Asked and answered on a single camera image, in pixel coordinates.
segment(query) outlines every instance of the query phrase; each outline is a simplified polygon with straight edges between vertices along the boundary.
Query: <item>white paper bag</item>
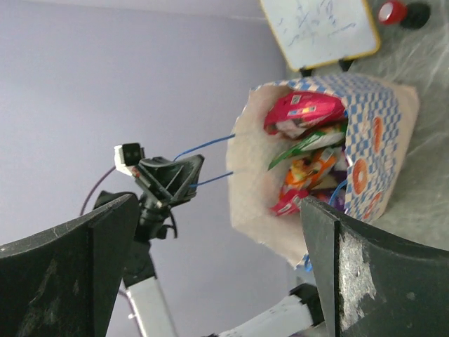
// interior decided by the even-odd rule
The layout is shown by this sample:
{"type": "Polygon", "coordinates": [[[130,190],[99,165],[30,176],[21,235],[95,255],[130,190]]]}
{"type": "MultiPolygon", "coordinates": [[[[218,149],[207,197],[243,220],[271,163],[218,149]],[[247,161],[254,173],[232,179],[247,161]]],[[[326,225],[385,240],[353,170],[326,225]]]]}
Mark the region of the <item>white paper bag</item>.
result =
{"type": "Polygon", "coordinates": [[[268,136],[263,129],[268,111],[292,90],[341,98],[348,114],[346,154],[351,162],[345,209],[348,215],[367,223],[379,218],[387,207],[413,132],[419,100],[412,87],[348,73],[277,81],[250,92],[234,126],[236,137],[228,142],[227,169],[234,172],[229,178],[232,226],[296,266],[307,253],[300,216],[274,217],[269,212],[278,201],[289,163],[267,171],[270,161],[291,142],[268,136]],[[382,135],[377,138],[377,152],[374,121],[382,126],[377,128],[382,135]],[[366,168],[365,175],[360,168],[366,168]]]}

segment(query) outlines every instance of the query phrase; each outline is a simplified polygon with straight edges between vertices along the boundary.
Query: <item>green snack wrapper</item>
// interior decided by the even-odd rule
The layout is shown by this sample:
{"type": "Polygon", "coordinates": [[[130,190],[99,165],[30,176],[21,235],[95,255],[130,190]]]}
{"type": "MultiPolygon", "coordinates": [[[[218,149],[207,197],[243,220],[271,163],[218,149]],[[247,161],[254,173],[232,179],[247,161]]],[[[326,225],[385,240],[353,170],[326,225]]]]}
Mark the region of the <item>green snack wrapper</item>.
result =
{"type": "Polygon", "coordinates": [[[309,151],[340,143],[346,136],[347,126],[347,122],[344,122],[316,129],[291,148],[274,158],[268,166],[268,171],[284,159],[305,156],[309,151]]]}

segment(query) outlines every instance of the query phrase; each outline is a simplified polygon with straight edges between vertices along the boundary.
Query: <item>ceiling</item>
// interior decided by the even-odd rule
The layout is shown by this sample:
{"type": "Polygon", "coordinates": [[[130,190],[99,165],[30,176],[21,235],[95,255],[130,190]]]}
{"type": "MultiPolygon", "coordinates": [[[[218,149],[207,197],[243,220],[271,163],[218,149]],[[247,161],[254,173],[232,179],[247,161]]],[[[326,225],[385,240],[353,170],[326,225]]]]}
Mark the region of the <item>ceiling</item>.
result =
{"type": "Polygon", "coordinates": [[[259,0],[28,0],[33,2],[191,15],[263,18],[259,0]]]}

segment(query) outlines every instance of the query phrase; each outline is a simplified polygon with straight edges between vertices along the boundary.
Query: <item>whiteboard frame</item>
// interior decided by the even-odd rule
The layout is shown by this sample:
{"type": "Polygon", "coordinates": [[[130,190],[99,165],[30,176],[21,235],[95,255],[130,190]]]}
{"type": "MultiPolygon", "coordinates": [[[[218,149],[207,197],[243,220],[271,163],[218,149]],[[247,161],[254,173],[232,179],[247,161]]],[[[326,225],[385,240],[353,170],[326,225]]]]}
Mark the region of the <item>whiteboard frame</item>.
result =
{"type": "MultiPolygon", "coordinates": [[[[376,42],[376,47],[374,47],[373,50],[367,51],[365,53],[359,53],[359,54],[356,54],[356,55],[351,55],[351,56],[345,57],[345,58],[343,58],[343,60],[355,60],[357,58],[365,58],[367,56],[371,56],[373,54],[376,54],[376,52],[378,52],[380,50],[380,47],[382,45],[382,42],[381,42],[381,39],[380,39],[380,35],[379,35],[379,32],[378,32],[376,24],[375,24],[375,19],[373,17],[373,13],[371,11],[371,7],[368,4],[367,0],[360,0],[360,1],[362,2],[363,7],[365,8],[366,16],[368,18],[368,23],[370,25],[371,31],[373,32],[373,36],[374,36],[374,39],[375,39],[375,42],[376,42]]],[[[338,59],[338,60],[331,60],[331,61],[328,61],[328,62],[322,62],[322,63],[318,63],[318,64],[315,64],[315,65],[307,65],[307,66],[302,67],[302,68],[294,68],[294,67],[292,67],[289,59],[287,58],[286,52],[284,51],[284,49],[283,49],[283,47],[282,47],[282,45],[281,45],[281,43],[279,41],[279,38],[277,37],[276,30],[274,29],[272,23],[270,22],[270,20],[268,18],[267,12],[266,12],[264,4],[263,4],[263,0],[259,0],[259,4],[260,4],[260,7],[262,8],[262,10],[264,12],[264,15],[265,15],[265,17],[267,19],[267,22],[268,22],[268,25],[269,25],[269,28],[272,31],[273,35],[274,35],[274,38],[275,38],[275,40],[276,40],[276,42],[277,42],[277,44],[279,46],[279,49],[281,49],[282,55],[283,55],[284,59],[287,62],[287,66],[290,68],[291,71],[299,72],[300,70],[311,70],[311,69],[315,69],[315,68],[319,68],[319,67],[324,67],[326,65],[332,65],[332,64],[338,63],[338,61],[340,59],[338,59]]]]}

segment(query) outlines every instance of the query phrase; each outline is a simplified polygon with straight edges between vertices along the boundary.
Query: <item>whiteboard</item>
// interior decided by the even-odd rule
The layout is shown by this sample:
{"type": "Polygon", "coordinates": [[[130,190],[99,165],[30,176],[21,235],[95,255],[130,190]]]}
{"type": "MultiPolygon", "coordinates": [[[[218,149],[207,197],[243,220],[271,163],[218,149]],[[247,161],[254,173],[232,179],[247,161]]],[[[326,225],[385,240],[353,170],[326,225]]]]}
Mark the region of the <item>whiteboard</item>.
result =
{"type": "Polygon", "coordinates": [[[289,68],[371,55],[380,38],[366,0],[260,0],[289,68]]]}

